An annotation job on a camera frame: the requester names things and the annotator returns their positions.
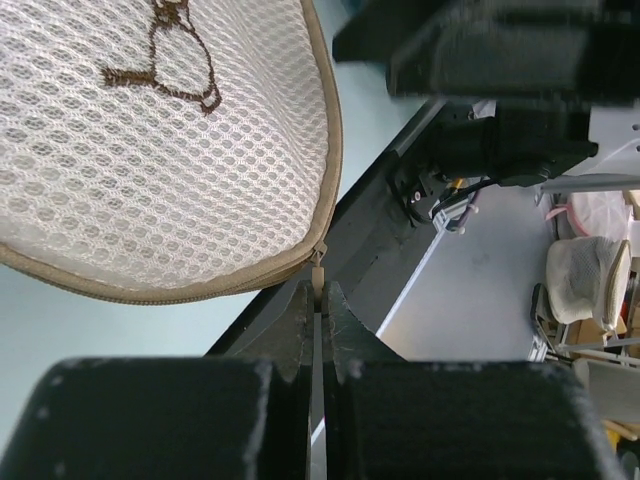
brown embroidery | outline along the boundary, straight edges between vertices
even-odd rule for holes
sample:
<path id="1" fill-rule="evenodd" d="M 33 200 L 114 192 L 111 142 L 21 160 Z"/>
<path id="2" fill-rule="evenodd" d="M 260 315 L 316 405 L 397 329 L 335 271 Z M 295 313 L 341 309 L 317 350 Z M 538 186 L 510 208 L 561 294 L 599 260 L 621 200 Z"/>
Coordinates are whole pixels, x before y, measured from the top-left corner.
<path id="1" fill-rule="evenodd" d="M 189 0 L 154 0 L 153 13 L 154 19 L 151 24 L 151 28 L 149 29 L 151 69 L 148 71 L 128 71 L 103 68 L 102 75 L 104 76 L 105 83 L 111 87 L 147 85 L 161 91 L 162 93 L 171 95 L 172 97 L 199 102 L 202 112 L 205 115 L 210 114 L 218 108 L 222 98 L 220 97 L 218 86 L 215 83 L 213 65 L 211 64 L 211 55 L 209 55 L 209 51 L 196 33 L 196 29 L 191 24 L 191 20 L 189 20 Z M 171 31 L 173 29 L 180 29 L 191 35 L 206 58 L 206 63 L 209 67 L 208 84 L 202 92 L 185 92 L 175 90 L 163 85 L 157 79 L 156 32 L 158 30 Z"/>

zipper pull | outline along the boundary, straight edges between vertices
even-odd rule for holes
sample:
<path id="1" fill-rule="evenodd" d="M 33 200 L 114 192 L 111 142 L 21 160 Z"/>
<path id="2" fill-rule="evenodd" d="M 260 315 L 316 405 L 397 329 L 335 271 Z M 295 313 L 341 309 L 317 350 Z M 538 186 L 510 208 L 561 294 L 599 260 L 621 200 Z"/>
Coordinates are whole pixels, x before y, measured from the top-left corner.
<path id="1" fill-rule="evenodd" d="M 313 268 L 311 269 L 311 286 L 313 287 L 313 300 L 315 304 L 316 312 L 320 312 L 322 307 L 322 291 L 324 290 L 324 267 L 320 264 L 322 259 L 327 253 L 327 246 L 323 241 L 313 247 L 313 255 L 311 255 L 311 262 Z"/>

tan fabric trim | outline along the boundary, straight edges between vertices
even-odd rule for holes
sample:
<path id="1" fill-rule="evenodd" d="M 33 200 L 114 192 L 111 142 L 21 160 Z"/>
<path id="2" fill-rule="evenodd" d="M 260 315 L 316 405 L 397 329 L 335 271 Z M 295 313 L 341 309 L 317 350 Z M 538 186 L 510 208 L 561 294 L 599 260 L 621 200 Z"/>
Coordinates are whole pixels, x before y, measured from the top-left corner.
<path id="1" fill-rule="evenodd" d="M 320 70 L 329 125 L 327 168 L 320 187 L 320 197 L 311 228 L 302 242 L 291 250 L 230 275 L 216 278 L 210 282 L 170 290 L 134 291 L 112 287 L 33 260 L 4 244 L 0 245 L 0 261 L 31 277 L 74 293 L 118 303 L 147 305 L 185 303 L 257 290 L 280 283 L 299 271 L 301 264 L 311 257 L 315 245 L 323 240 L 327 234 L 335 209 L 342 173 L 342 117 L 331 60 L 320 21 L 313 6 L 313 0 L 301 0 L 300 3 L 311 39 L 311 48 Z"/>

cable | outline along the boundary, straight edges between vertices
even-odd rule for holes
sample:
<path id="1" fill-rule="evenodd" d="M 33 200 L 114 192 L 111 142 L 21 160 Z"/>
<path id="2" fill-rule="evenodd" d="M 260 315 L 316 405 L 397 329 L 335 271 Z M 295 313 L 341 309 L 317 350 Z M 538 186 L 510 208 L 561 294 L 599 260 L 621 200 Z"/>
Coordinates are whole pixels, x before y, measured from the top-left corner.
<path id="1" fill-rule="evenodd" d="M 407 200 L 407 203 L 405 204 L 405 207 L 407 209 L 407 212 L 411 216 L 411 218 L 414 219 L 416 222 L 421 223 L 423 225 L 428 225 L 428 224 L 431 223 L 431 219 L 430 218 L 424 217 L 420 212 L 418 212 L 415 209 L 414 205 L 411 203 L 411 199 Z"/>
<path id="2" fill-rule="evenodd" d="M 470 187 L 458 190 L 458 192 L 454 193 L 453 195 L 451 195 L 450 197 L 446 198 L 445 200 L 440 202 L 438 205 L 433 207 L 433 210 L 431 210 L 431 219 L 433 220 L 436 217 L 436 215 L 438 215 L 438 213 L 451 207 L 452 205 L 455 205 L 461 200 L 464 200 L 469 195 L 472 195 L 482 190 L 483 188 L 487 188 L 487 187 L 490 187 L 491 185 L 497 185 L 497 184 L 498 184 L 497 180 L 487 179 L 487 180 L 482 180 L 481 182 L 478 182 L 474 185 L 471 185 Z"/>
<path id="3" fill-rule="evenodd" d="M 561 363 L 564 362 L 564 363 L 566 363 L 568 365 L 571 365 L 571 364 L 573 364 L 575 362 L 575 360 L 573 358 L 571 358 L 571 357 L 565 357 L 563 355 L 558 355 L 556 352 L 552 352 L 552 351 L 548 351 L 547 352 L 547 356 L 551 357 L 551 358 L 554 358 L 558 362 L 561 362 Z"/>
<path id="4" fill-rule="evenodd" d="M 464 228 L 464 226 L 467 223 L 467 220 L 469 220 L 469 217 L 471 216 L 471 212 L 474 211 L 474 207 L 475 207 L 475 211 L 476 212 L 478 211 L 478 207 L 476 207 L 475 205 L 478 203 L 479 197 L 480 197 L 480 190 L 471 194 L 471 198 L 469 199 L 467 208 L 465 208 L 464 213 L 460 215 L 460 218 L 451 220 L 449 223 L 447 223 L 448 231 L 457 232 L 461 228 Z"/>

mesh laundry bag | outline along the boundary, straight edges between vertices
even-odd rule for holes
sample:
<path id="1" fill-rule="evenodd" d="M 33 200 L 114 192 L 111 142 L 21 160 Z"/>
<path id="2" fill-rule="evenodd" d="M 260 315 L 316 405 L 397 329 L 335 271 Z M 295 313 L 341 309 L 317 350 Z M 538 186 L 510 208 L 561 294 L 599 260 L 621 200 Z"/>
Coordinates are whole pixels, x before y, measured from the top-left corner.
<path id="1" fill-rule="evenodd" d="M 0 0 L 0 258 L 171 303 L 278 283 L 335 206 L 311 0 Z"/>
<path id="2" fill-rule="evenodd" d="M 628 240 L 588 237 L 555 242 L 547 254 L 554 317 L 564 324 L 593 318 L 603 329 L 615 329 L 630 270 Z"/>
<path id="3" fill-rule="evenodd" d="M 548 218 L 567 213 L 573 236 L 607 237 L 625 240 L 629 236 L 632 208 L 622 192 L 579 192 L 569 195 L 566 205 L 551 211 Z"/>

